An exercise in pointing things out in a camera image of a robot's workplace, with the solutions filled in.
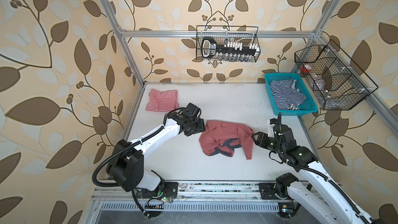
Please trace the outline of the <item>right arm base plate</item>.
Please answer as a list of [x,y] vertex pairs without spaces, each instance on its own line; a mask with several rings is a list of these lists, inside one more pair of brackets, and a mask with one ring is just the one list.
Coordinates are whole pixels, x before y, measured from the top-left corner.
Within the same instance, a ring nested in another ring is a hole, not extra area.
[[292,198],[288,194],[288,187],[293,183],[259,183],[259,192],[262,200],[283,200],[288,201]]

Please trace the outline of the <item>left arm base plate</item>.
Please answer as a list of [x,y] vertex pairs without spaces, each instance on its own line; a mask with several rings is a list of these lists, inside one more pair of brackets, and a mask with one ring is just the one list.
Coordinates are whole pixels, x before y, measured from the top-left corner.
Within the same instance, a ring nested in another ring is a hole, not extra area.
[[136,190],[135,195],[140,199],[176,198],[178,195],[178,186],[179,183],[176,181],[166,181],[154,191],[149,191],[147,189],[138,189]]

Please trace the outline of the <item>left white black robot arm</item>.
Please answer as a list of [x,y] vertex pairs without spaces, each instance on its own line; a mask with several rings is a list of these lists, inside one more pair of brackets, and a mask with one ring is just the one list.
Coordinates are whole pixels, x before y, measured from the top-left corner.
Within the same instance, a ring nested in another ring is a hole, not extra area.
[[155,171],[145,171],[145,159],[166,141],[184,134],[192,136],[205,131],[202,110],[190,103],[164,115],[163,122],[144,136],[120,140],[110,157],[101,162],[92,174],[92,182],[99,187],[121,187],[126,192],[145,189],[156,194],[163,192],[164,179]]

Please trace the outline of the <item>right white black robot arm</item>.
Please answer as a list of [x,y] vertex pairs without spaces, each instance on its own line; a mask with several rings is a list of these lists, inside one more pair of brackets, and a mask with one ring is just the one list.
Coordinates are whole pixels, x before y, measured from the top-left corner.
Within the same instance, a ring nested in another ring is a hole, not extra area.
[[310,149],[296,143],[287,125],[276,121],[270,129],[273,136],[263,132],[253,134],[254,143],[276,154],[281,164],[302,175],[318,195],[315,196],[292,173],[285,173],[276,178],[273,186],[267,183],[259,185],[262,198],[296,201],[322,224],[380,223],[345,193]]

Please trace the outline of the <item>maroon tank top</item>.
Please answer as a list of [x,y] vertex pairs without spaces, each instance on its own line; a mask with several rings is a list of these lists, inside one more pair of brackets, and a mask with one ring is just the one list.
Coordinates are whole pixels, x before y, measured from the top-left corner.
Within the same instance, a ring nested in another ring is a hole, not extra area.
[[209,120],[199,138],[203,153],[207,156],[233,157],[235,150],[242,148],[247,160],[252,159],[254,130],[242,123]]

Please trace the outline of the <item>red white striped tank top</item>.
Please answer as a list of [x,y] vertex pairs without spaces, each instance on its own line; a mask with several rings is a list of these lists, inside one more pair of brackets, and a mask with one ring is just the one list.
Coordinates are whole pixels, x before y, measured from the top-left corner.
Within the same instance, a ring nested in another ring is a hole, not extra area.
[[166,113],[179,108],[178,91],[167,90],[159,91],[151,89],[149,92],[149,102],[145,110],[150,112]]

